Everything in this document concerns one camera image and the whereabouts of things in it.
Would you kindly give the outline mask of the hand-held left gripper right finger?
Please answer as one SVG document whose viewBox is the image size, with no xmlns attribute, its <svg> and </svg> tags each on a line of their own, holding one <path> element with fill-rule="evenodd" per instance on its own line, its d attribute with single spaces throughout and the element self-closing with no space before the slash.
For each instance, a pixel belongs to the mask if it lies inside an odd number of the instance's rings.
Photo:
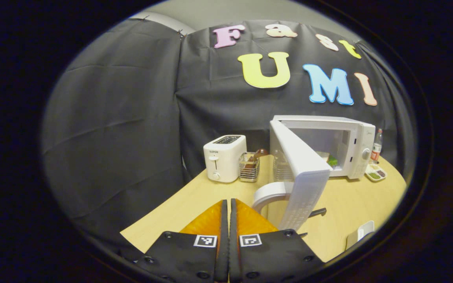
<svg viewBox="0 0 453 283">
<path fill-rule="evenodd" d="M 231 199 L 230 282 L 296 283 L 325 263 L 294 229 L 275 229 L 238 199 Z"/>
</svg>

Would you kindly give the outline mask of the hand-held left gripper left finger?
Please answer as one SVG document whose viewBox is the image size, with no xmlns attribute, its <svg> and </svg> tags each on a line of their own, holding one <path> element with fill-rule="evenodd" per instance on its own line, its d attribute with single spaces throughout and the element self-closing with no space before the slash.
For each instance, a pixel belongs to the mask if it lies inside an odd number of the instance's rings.
<svg viewBox="0 0 453 283">
<path fill-rule="evenodd" d="M 164 231 L 136 266 L 171 283 L 228 281 L 228 201 L 207 208 L 181 231 Z"/>
</svg>

